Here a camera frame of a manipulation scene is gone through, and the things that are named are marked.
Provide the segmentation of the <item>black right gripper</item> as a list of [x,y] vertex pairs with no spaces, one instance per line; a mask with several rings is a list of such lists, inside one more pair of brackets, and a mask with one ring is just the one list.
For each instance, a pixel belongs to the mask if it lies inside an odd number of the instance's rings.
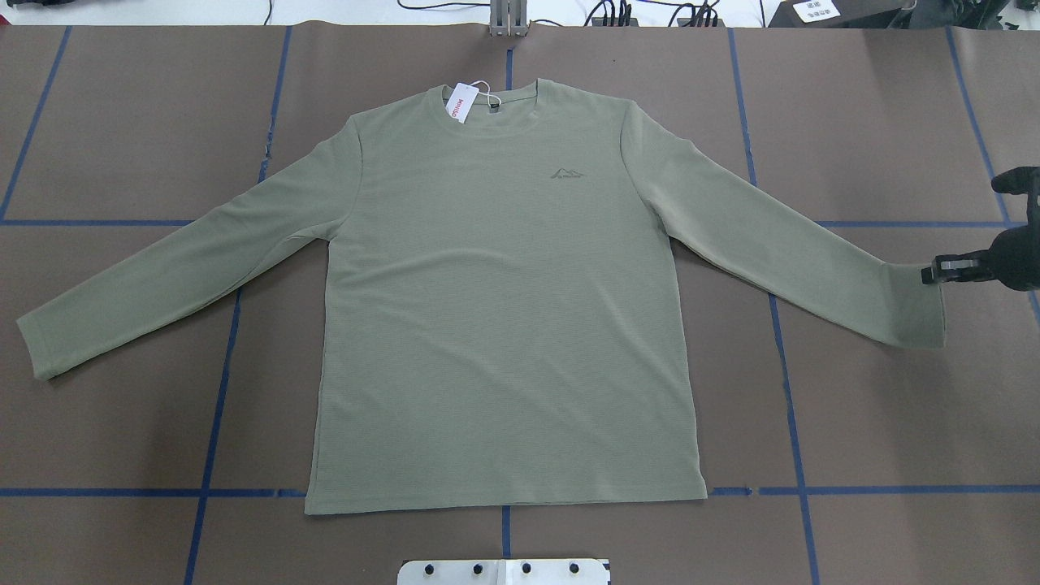
[[1039,236],[1033,228],[1012,228],[995,237],[986,252],[943,254],[921,269],[925,285],[974,283],[993,279],[1006,288],[1030,292],[1039,288]]

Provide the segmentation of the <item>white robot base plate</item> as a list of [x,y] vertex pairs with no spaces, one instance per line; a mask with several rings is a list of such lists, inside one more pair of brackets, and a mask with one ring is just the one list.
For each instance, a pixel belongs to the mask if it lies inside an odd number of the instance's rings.
[[608,560],[595,558],[414,560],[397,584],[610,584]]

